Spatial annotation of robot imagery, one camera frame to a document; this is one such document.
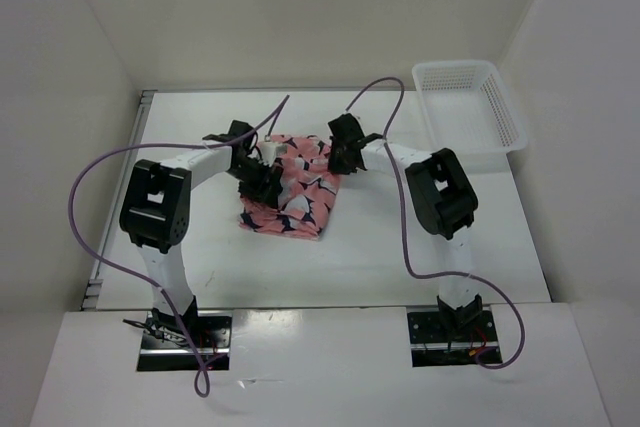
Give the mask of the pink patterned shorts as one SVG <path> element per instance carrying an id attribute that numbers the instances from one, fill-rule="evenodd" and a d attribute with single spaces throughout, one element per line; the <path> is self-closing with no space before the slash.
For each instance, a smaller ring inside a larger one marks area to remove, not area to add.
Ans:
<path id="1" fill-rule="evenodd" d="M 278 207 L 243 199 L 239 226 L 260 234 L 318 240 L 326 229 L 341 177 L 329 171 L 331 144 L 315 135 L 273 135 L 274 164 L 283 168 Z"/>

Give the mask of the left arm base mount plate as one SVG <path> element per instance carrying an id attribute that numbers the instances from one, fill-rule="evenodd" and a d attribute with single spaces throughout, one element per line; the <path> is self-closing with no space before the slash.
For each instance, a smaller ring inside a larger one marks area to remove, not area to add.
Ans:
<path id="1" fill-rule="evenodd" d="M 232 312 L 199 312 L 194 345 L 208 371 L 228 371 L 232 334 Z M 153 326 L 151 314 L 144 322 L 125 320 L 142 330 L 136 370 L 138 372 L 197 371 L 198 363 L 183 333 Z"/>

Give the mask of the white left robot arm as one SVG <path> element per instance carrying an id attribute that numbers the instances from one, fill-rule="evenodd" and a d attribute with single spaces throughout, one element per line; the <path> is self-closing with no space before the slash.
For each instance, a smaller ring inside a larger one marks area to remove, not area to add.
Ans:
<path id="1" fill-rule="evenodd" d="M 238 181 L 242 197 L 275 208 L 283 191 L 284 169 L 275 163 L 275 150 L 258 153 L 255 129 L 233 121 L 226 133 L 203 138 L 200 149 L 174 158 L 135 163 L 120 212 L 121 230 L 128 234 L 153 281 L 151 332 L 163 330 L 175 345 L 185 347 L 204 330 L 184 266 L 181 243 L 190 222 L 191 193 L 215 175 Z"/>

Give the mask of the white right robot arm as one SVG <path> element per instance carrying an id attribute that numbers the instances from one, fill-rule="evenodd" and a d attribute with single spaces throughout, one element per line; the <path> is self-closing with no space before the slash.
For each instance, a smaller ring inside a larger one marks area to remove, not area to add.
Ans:
<path id="1" fill-rule="evenodd" d="M 440 332 L 450 340 L 464 338 L 482 310 L 480 294 L 469 286 L 473 269 L 470 227 L 479 202 L 456 154 L 448 148 L 436 152 L 418 150 L 390 142 L 379 133 L 367 135 L 350 113 L 330 121 L 328 126 L 332 173 L 376 171 L 395 178 L 406 270 L 415 279 L 439 281 Z M 432 236 L 446 266 L 443 271 L 419 274 L 411 266 L 407 201 L 411 202 L 419 225 Z"/>

